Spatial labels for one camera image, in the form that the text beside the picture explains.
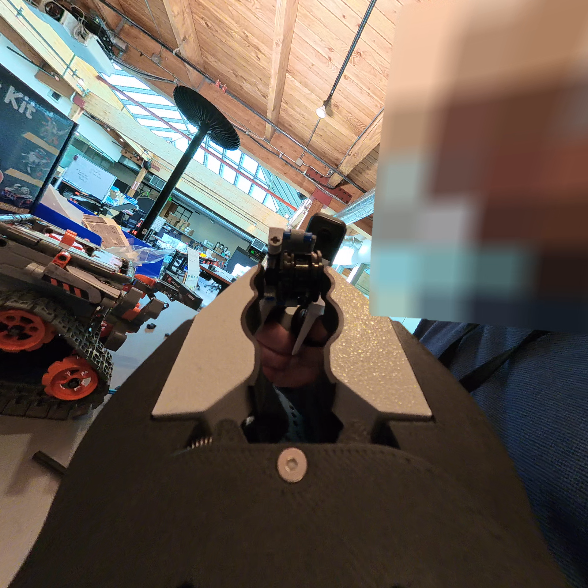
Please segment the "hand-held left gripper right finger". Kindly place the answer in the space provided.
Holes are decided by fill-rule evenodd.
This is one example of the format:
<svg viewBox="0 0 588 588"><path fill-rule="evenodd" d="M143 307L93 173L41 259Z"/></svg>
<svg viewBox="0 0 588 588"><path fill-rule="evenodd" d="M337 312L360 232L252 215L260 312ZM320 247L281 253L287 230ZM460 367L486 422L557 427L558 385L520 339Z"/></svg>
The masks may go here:
<svg viewBox="0 0 588 588"><path fill-rule="evenodd" d="M334 269L325 269L322 296L329 332L324 369L341 440L370 442L390 422L435 423L393 321L372 316L367 298Z"/></svg>

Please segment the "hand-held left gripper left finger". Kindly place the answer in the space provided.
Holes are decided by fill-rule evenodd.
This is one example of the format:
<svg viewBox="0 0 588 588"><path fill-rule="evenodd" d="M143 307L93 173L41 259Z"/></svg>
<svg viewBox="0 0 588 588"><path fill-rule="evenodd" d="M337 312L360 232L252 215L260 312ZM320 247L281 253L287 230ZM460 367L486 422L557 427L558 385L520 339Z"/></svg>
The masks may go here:
<svg viewBox="0 0 588 588"><path fill-rule="evenodd" d="M252 268L195 316L152 410L154 419L191 420L186 443L211 443L223 420L241 429L259 419L269 388L254 337L263 291L264 268Z"/></svg>

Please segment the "black toy wheel assembly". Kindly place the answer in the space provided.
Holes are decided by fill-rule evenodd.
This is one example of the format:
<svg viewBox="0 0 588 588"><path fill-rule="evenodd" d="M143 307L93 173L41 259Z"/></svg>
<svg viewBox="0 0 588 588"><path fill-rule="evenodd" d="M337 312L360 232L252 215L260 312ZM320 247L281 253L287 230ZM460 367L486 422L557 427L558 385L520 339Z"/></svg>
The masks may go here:
<svg viewBox="0 0 588 588"><path fill-rule="evenodd" d="M323 274L316 235L298 229L270 228L264 272L265 307L299 307L316 303Z"/></svg>

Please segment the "person's blue-clothed body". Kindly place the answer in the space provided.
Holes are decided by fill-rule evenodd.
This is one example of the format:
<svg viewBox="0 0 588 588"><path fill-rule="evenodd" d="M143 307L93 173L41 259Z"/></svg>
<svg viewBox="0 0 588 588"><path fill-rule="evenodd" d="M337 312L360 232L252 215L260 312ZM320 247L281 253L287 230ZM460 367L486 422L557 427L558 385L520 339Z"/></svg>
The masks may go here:
<svg viewBox="0 0 588 588"><path fill-rule="evenodd" d="M414 335L476 385L551 552L587 587L587 334L422 319Z"/></svg>

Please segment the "tracked toy robot vehicle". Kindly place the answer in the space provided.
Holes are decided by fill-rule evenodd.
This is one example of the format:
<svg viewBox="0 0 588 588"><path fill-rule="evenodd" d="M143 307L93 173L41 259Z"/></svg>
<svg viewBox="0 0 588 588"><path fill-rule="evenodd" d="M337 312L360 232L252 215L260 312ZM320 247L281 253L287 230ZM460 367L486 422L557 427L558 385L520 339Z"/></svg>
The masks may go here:
<svg viewBox="0 0 588 588"><path fill-rule="evenodd" d="M169 306L161 284L73 231L1 215L1 415L92 413L109 393L111 351Z"/></svg>

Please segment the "black pole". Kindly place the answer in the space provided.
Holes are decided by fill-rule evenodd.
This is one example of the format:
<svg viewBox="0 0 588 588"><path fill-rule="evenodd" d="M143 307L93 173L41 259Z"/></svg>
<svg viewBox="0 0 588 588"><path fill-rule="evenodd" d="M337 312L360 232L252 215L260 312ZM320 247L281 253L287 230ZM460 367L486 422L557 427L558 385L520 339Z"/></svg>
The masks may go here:
<svg viewBox="0 0 588 588"><path fill-rule="evenodd" d="M173 99L180 113L187 118L188 122L196 126L197 133L189 141L186 151L139 227L137 232L139 239L144 239L152 229L173 189L177 186L187 166L194 158L195 152L207 135L210 135L212 141L223 149L234 150L240 146L239 136L231 122L200 93L186 86L177 86L173 91Z"/></svg>

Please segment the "whiteboard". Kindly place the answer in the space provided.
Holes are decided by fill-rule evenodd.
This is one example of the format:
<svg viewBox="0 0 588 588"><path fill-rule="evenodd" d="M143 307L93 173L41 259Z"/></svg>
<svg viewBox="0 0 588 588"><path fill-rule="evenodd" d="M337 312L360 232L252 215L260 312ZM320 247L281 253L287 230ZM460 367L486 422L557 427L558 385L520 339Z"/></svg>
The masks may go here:
<svg viewBox="0 0 588 588"><path fill-rule="evenodd" d="M99 202L109 196L115 180L115 175L80 155L74 156L62 175L62 183L97 198Z"/></svg>

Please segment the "robot kit box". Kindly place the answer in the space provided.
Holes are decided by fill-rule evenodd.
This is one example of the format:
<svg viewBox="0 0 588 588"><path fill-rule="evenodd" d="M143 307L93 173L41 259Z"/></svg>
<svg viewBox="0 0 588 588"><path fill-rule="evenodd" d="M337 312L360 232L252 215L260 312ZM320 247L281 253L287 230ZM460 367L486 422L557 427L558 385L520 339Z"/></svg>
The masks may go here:
<svg viewBox="0 0 588 588"><path fill-rule="evenodd" d="M1 215L30 214L77 123L1 66Z"/></svg>

